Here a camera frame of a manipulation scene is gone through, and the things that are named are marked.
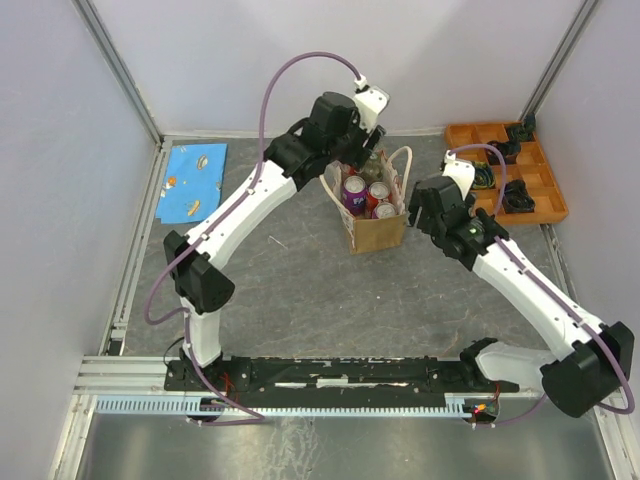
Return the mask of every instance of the concrete floor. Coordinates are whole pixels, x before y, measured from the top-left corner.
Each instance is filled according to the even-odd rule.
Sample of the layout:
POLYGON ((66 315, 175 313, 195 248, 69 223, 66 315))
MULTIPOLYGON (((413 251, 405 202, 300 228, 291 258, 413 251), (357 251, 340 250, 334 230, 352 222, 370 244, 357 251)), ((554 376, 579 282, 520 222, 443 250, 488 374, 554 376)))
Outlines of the concrete floor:
MULTIPOLYGON (((253 139, 228 143, 223 200, 258 157, 253 139)), ((409 145, 409 185, 434 173, 445 151, 439 136, 390 137, 389 153, 409 145)), ((398 163, 404 168, 404 159, 398 163)), ((135 294, 125 355, 162 355, 182 335, 182 322, 157 327, 142 318, 150 286, 166 266, 162 240, 171 230, 155 221, 135 294)), ((538 226, 509 227, 513 239, 551 277, 538 226)), ((225 268, 236 293, 222 315, 225 353, 273 356, 456 356, 485 336, 531 348, 542 339, 497 291, 447 259, 428 237, 407 229, 401 247, 352 256, 340 216, 318 181, 278 207, 238 248, 225 268)), ((155 317, 179 305, 170 281, 153 306, 155 317)))

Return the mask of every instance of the white bag handle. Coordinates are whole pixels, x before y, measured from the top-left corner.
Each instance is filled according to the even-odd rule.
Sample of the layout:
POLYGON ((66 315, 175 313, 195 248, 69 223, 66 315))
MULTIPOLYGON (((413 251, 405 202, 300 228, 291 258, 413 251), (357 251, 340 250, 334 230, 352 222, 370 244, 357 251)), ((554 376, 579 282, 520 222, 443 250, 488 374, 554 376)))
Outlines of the white bag handle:
MULTIPOLYGON (((400 190, 402 201, 404 201, 404 195, 405 195, 405 192, 407 191, 407 182, 409 181, 409 172, 411 171, 411 163, 413 161, 413 151, 411 150, 410 147, 406 145, 404 147, 400 147, 398 150, 396 150, 391 154, 387 162, 391 163, 402 152, 407 152, 407 165, 404 168, 404 175, 402 176, 403 177, 402 189, 400 190)), ((324 174, 320 175, 320 183, 322 183, 322 186, 324 187, 324 190, 327 192, 327 195, 329 195, 329 198, 333 200, 333 203, 336 204, 338 209, 346 213, 347 215, 351 215, 351 212, 347 209, 347 207, 345 207, 342 204, 342 202, 336 198, 336 196, 333 194, 333 190, 329 188, 329 185, 327 184, 327 180, 324 178, 324 174)))

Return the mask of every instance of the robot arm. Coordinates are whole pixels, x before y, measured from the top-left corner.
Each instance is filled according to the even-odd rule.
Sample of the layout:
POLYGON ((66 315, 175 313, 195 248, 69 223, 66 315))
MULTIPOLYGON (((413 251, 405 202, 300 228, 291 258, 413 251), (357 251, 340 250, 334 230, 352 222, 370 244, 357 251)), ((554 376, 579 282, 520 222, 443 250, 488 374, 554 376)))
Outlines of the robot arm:
POLYGON ((288 132, 275 138, 265 151, 260 178, 249 178, 204 222, 183 237, 175 231, 164 240, 167 261, 173 261, 196 239, 202 242, 171 273, 183 307, 189 310, 190 337, 195 360, 206 366, 221 354, 220 309, 233 295, 235 286, 221 270, 246 236, 278 205, 291 198, 311 179, 324 173, 339 159, 361 168, 384 135, 378 116, 389 97, 366 79, 356 80, 353 99, 326 92, 316 99, 311 114, 296 122, 288 132), (228 210, 248 194, 233 214, 228 210), (228 215, 211 232, 209 225, 228 215))
POLYGON ((620 386, 586 327, 609 347, 627 379, 633 334, 620 322, 606 326, 576 305, 527 260, 508 232, 484 210, 471 216, 475 199, 469 194, 474 176, 470 167, 469 162, 447 154, 442 175, 416 184, 409 223, 430 235, 447 257, 459 260, 495 287, 549 346, 546 352, 485 341, 476 356, 480 371, 492 380, 544 390, 563 412, 579 417, 620 386), (572 308, 572 314, 561 303, 572 308))

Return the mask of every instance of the gray floor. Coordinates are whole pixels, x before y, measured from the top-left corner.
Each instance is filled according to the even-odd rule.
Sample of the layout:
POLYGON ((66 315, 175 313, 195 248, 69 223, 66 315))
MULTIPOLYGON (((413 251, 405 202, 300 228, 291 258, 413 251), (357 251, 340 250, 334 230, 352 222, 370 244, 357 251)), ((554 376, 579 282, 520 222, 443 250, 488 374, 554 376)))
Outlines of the gray floor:
MULTIPOLYGON (((248 176, 257 141, 229 144, 223 199, 248 176)), ((414 152, 410 185, 437 171, 441 137, 387 138, 389 152, 414 152)), ((404 160, 400 163, 400 172, 404 160)), ((166 265, 162 239, 172 229, 156 221, 142 266, 126 337, 126 355, 161 355, 182 335, 178 319, 148 326, 145 296, 166 265)), ((546 275, 550 259, 537 226, 510 227, 525 254, 546 275)), ((238 248, 225 269, 236 293, 223 310, 226 353, 274 356, 456 356, 473 340, 498 337, 542 348, 537 332, 492 287, 445 258, 429 238, 408 229, 401 247, 352 256, 335 205, 318 181, 271 214, 238 248)), ((170 281, 155 316, 179 305, 170 281)))
MULTIPOLYGON (((505 418, 531 408, 501 400, 505 418)), ((272 418, 198 428, 184 417, 95 415, 79 479, 613 479, 591 413, 550 402, 535 421, 473 431, 460 419, 272 418)))

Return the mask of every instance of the blue paper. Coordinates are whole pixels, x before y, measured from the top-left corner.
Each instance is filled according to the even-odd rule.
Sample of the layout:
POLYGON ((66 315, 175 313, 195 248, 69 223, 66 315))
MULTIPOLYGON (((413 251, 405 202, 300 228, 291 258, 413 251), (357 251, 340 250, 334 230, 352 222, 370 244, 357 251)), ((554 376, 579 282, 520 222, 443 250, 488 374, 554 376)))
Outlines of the blue paper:
POLYGON ((227 145, 173 147, 156 218, 164 224, 202 222, 220 205, 227 145))

